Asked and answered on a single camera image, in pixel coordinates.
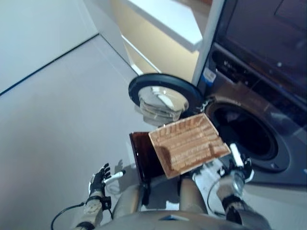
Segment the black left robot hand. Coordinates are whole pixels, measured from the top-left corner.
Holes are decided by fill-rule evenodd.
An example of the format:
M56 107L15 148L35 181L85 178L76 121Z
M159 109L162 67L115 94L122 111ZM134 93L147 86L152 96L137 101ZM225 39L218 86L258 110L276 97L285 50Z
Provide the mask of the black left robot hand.
M126 174L126 171L120 170L115 174L111 174L109 163L106 163L97 173L92 175L88 185L88 193L91 196L94 192L102 192L105 194L105 186L120 179Z

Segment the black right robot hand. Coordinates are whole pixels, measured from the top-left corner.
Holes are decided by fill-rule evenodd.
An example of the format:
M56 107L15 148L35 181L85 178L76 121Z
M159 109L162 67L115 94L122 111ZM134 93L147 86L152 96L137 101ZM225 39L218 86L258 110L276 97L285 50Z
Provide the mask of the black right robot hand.
M250 182L254 176L251 159L241 155L235 143L231 143L229 147L232 153L232 159L229 161L230 174L238 176L243 184Z

